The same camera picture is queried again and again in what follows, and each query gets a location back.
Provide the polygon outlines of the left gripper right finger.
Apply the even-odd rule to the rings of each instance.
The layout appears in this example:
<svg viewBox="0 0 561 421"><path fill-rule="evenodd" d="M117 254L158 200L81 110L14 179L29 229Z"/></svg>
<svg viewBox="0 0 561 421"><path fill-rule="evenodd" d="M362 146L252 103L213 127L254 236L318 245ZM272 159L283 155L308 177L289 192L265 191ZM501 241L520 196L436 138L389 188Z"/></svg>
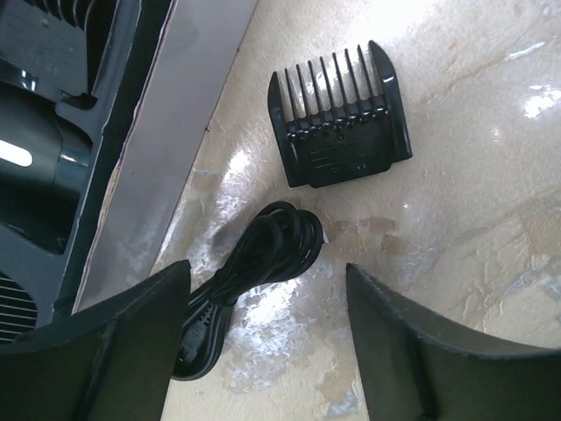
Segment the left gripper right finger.
<svg viewBox="0 0 561 421"><path fill-rule="evenodd" d="M475 331L346 266L371 420L558 420L560 352Z"/></svg>

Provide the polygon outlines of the black plastic insert tray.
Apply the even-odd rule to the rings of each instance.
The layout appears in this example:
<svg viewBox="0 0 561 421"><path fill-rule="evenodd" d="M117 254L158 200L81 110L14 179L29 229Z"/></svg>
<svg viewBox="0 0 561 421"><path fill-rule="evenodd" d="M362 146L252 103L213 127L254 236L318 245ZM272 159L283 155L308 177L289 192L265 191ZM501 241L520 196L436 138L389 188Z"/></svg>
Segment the black plastic insert tray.
<svg viewBox="0 0 561 421"><path fill-rule="evenodd" d="M68 316L171 1L1 4L1 343Z"/></svg>

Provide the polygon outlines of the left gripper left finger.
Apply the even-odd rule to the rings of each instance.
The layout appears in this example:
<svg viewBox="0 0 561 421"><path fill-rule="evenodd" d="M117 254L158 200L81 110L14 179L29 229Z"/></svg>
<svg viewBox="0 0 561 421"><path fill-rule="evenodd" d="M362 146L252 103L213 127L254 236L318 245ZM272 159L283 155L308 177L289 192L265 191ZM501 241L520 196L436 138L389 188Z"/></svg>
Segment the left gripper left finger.
<svg viewBox="0 0 561 421"><path fill-rule="evenodd" d="M181 342L190 265L1 347L3 420L158 420Z"/></svg>

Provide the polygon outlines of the guard comb in tray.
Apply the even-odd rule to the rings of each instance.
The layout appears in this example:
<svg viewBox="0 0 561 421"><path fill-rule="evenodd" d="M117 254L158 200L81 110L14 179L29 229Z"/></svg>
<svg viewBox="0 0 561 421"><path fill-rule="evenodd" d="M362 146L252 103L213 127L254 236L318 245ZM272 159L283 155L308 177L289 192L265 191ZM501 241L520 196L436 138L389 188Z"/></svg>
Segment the guard comb in tray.
<svg viewBox="0 0 561 421"><path fill-rule="evenodd" d="M92 93L117 1L2 1L1 61L69 94Z"/></svg>

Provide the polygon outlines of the white cardboard box lid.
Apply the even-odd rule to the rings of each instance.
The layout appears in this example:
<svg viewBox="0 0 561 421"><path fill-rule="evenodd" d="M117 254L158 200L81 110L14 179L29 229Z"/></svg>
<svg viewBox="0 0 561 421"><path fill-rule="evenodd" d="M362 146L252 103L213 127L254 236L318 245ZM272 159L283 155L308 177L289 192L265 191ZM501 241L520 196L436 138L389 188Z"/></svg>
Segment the white cardboard box lid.
<svg viewBox="0 0 561 421"><path fill-rule="evenodd" d="M150 274L255 7L253 1L176 1L168 12L73 312Z"/></svg>

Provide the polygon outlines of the black silver hair clipper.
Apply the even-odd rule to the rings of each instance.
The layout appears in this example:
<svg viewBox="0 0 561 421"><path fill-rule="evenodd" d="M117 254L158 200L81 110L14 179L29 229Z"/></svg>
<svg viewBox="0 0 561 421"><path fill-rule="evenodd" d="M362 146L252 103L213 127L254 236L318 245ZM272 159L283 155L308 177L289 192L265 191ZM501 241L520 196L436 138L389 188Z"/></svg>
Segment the black silver hair clipper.
<svg viewBox="0 0 561 421"><path fill-rule="evenodd" d="M89 172L92 142L54 104L1 86L1 224L64 252Z"/></svg>

